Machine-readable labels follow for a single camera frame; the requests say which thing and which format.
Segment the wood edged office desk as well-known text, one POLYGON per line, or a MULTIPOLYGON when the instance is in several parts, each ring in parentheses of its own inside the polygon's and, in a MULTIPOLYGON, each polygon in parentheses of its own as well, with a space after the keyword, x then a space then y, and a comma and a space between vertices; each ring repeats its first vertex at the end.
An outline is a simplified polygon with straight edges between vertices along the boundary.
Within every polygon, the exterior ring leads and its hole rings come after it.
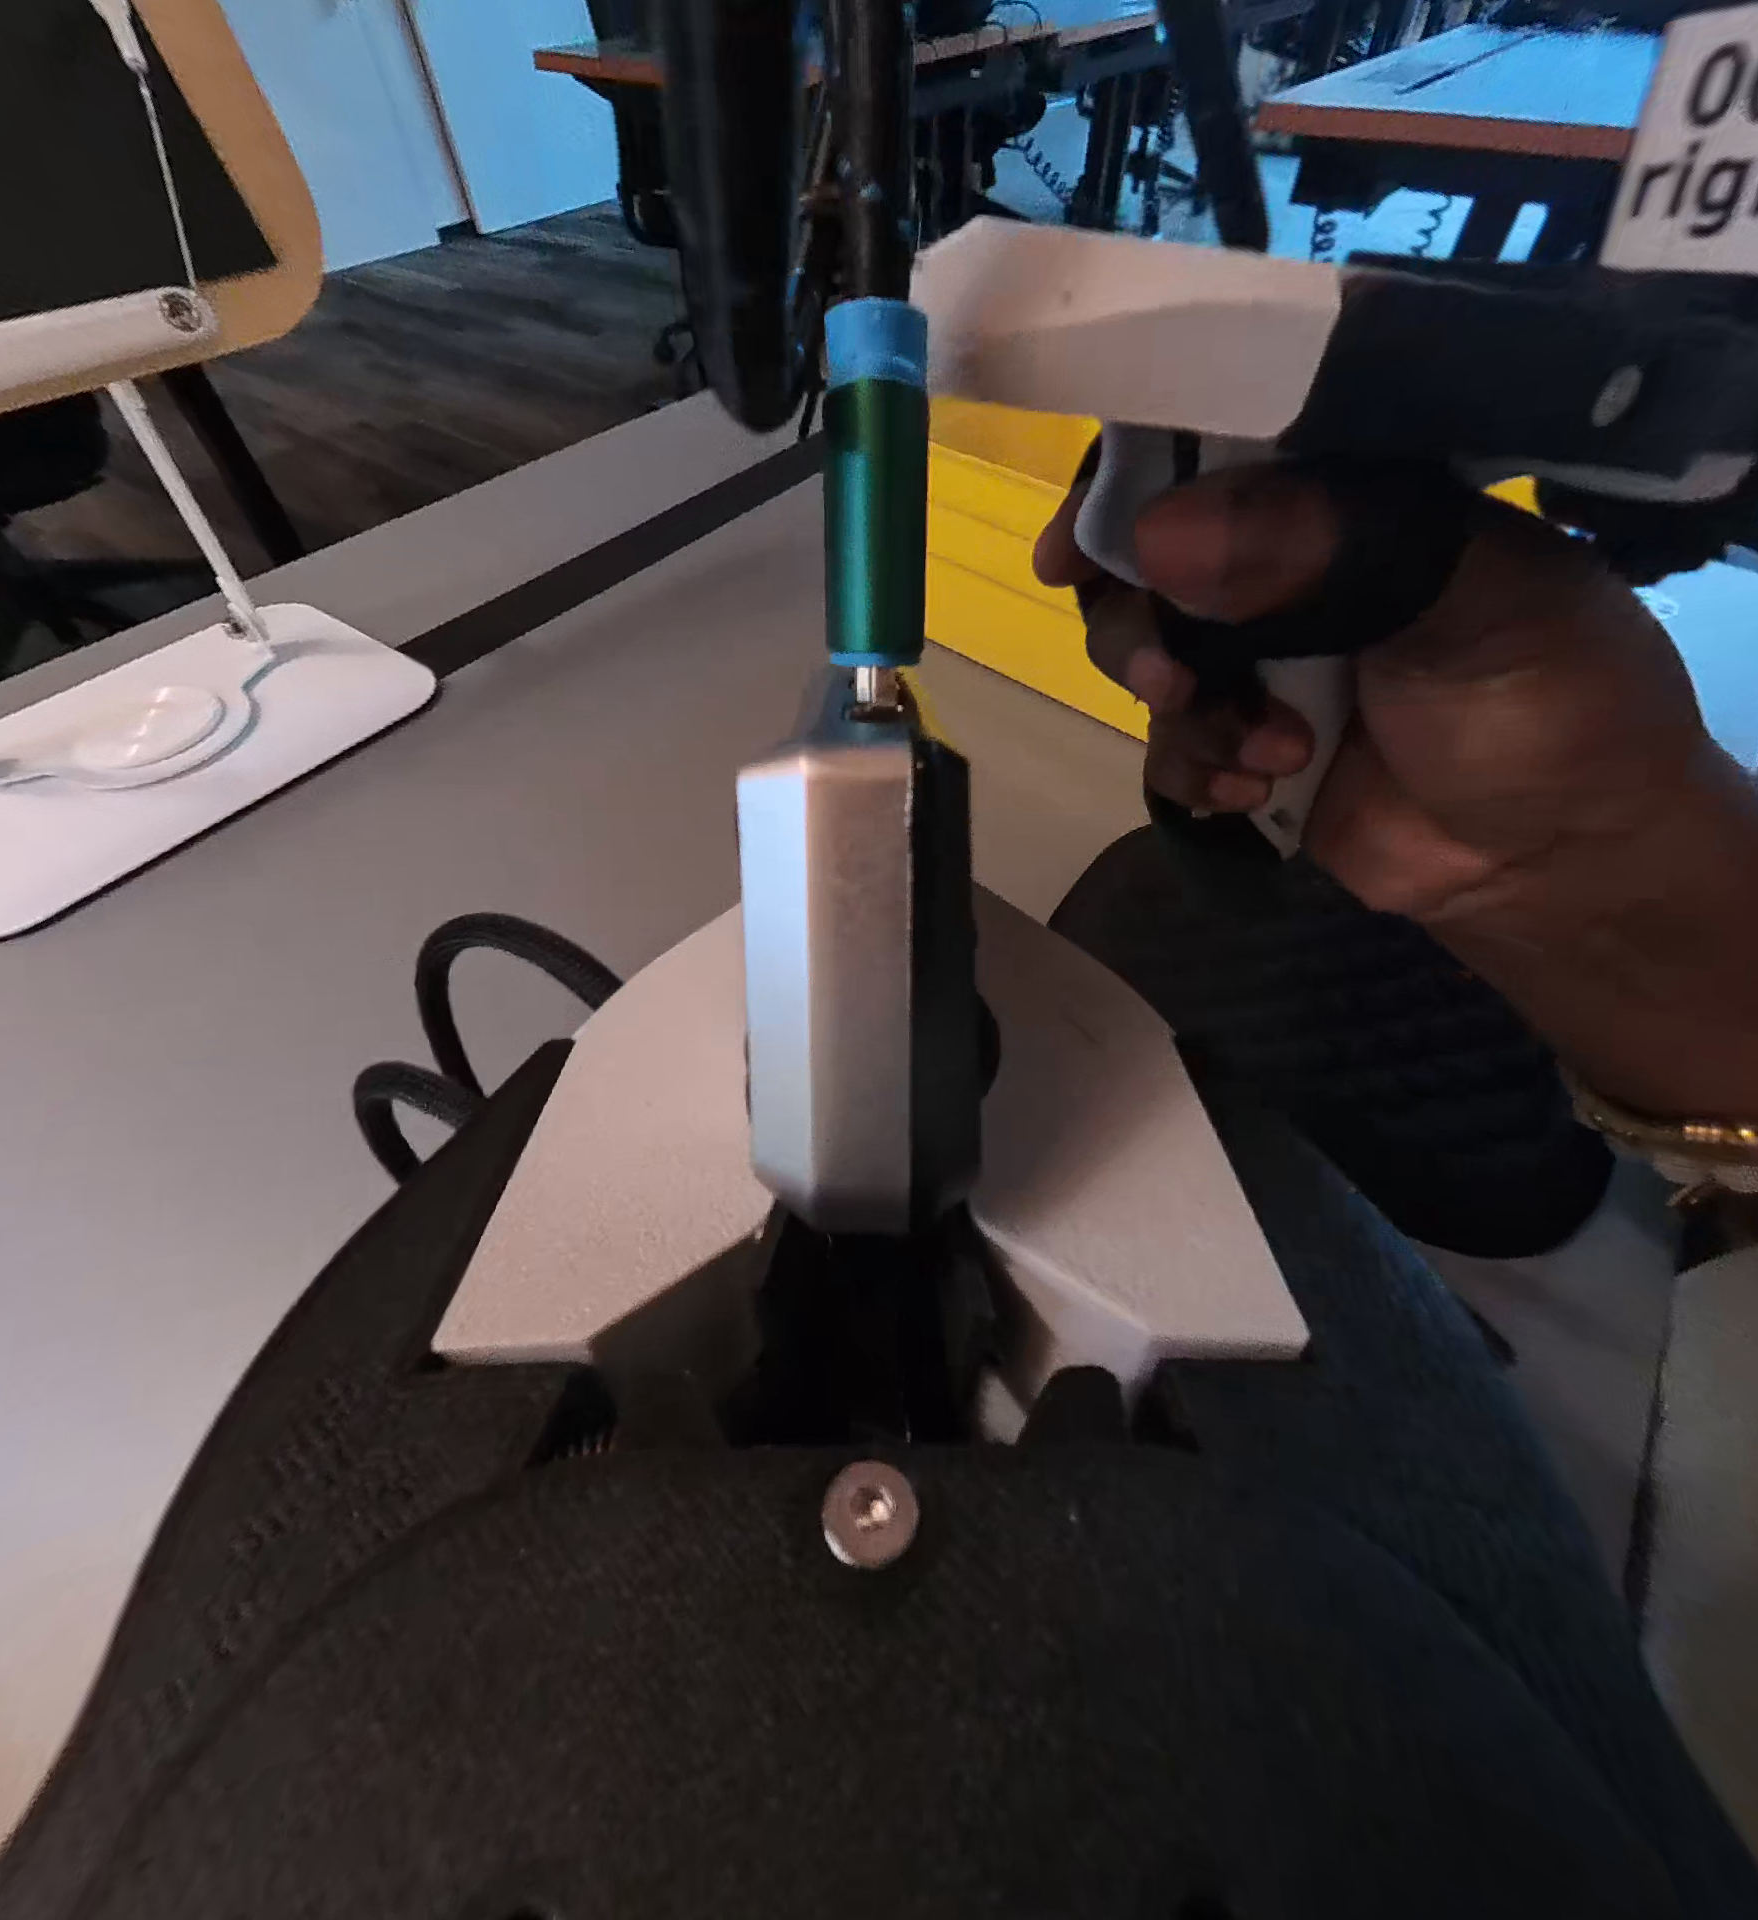
MULTIPOLYGON (((989 59, 1035 57, 1041 62, 1107 50, 1158 52, 1163 47, 1156 4, 1060 2, 995 4, 985 25, 967 33, 922 39, 914 44, 921 76, 958 68, 970 73, 989 59)), ((663 88, 664 66, 656 52, 632 39, 586 39, 564 47, 541 47, 533 66, 547 76, 594 88, 663 88)))
POLYGON ((1379 148, 1625 160, 1661 37, 1479 22, 1284 88, 1259 132, 1379 148))

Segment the wooden book stand white base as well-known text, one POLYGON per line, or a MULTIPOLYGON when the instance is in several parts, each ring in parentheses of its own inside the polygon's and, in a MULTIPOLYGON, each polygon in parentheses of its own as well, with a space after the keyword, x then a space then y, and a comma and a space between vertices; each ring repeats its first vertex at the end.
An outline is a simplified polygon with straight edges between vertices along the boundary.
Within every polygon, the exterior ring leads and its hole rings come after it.
POLYGON ((0 943, 249 813, 422 710, 434 673, 308 605, 256 597, 139 391, 234 350, 0 388, 0 681, 32 626, 69 658, 116 625, 131 562, 37 562, 10 524, 89 490, 116 414, 194 545, 146 568, 212 594, 185 637, 0 714, 0 943))

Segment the person's right hand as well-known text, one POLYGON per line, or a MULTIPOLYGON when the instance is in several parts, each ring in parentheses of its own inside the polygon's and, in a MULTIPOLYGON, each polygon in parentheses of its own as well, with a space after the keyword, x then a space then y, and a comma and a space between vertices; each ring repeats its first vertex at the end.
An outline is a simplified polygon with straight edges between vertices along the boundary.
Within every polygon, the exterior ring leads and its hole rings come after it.
MULTIPOLYGON (((1315 755, 1311 723, 1203 703, 1149 597, 1201 621, 1302 613, 1361 538, 1325 477, 1204 474, 1136 521, 1146 589, 1103 579, 1074 489, 1035 548, 1090 589, 1087 651, 1149 708, 1149 786, 1247 813, 1315 755)), ((1758 1131, 1758 782, 1709 734, 1635 591, 1495 501, 1423 616, 1364 651, 1302 850, 1421 925, 1590 1092, 1661 1122, 1758 1131)))

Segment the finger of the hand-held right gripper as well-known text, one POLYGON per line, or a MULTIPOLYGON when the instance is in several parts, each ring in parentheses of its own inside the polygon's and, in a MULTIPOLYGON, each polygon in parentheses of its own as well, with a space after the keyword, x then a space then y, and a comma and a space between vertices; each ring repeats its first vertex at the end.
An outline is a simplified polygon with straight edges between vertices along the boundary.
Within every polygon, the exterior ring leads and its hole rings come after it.
POLYGON ((1327 263, 979 217, 914 263, 934 396, 1277 440, 1341 319, 1327 263))

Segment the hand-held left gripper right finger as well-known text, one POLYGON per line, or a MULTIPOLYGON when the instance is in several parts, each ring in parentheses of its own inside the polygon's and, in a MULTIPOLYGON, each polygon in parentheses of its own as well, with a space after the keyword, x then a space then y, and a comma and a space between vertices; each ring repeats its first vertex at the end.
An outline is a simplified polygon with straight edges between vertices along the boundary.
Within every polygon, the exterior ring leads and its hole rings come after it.
POLYGON ((976 1407, 1028 1412, 1064 1368, 1125 1404, 1166 1362, 1296 1362, 1308 1329, 1169 1025, 1116 972, 979 886, 1001 1061, 973 1220, 998 1278, 976 1407))

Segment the grey HDMI switch box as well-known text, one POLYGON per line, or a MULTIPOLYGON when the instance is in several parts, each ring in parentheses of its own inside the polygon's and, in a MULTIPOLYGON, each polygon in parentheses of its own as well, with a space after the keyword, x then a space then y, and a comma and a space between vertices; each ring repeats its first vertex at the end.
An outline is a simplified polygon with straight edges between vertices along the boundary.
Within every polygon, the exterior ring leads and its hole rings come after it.
POLYGON ((970 775, 907 671, 828 667, 736 776, 753 1170, 820 1235, 926 1235, 981 1176, 970 775))

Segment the yellow plastic bin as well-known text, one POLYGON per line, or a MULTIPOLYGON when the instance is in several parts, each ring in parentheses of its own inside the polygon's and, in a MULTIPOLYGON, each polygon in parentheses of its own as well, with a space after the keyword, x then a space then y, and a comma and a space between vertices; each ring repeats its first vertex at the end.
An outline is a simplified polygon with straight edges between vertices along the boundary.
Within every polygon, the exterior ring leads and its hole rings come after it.
POLYGON ((942 651, 1136 742, 1145 704, 1101 676, 1035 545, 1098 435, 1090 419, 937 396, 928 429, 926 637, 942 651))

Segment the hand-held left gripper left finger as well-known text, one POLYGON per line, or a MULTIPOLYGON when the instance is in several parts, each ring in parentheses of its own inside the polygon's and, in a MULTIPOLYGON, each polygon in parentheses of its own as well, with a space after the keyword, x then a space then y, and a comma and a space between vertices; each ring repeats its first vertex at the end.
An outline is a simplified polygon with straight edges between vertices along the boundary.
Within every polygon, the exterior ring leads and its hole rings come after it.
POLYGON ((574 1036, 437 1331, 455 1366, 744 1374, 774 1201, 749 1147, 743 910, 574 1036))

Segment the black sheet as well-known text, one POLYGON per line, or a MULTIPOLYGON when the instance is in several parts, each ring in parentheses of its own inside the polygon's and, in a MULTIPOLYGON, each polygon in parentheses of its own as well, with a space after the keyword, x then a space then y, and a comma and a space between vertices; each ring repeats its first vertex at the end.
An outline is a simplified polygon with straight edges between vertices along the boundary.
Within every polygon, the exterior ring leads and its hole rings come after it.
POLYGON ((225 4, 0 2, 0 388, 276 341, 321 270, 225 4))

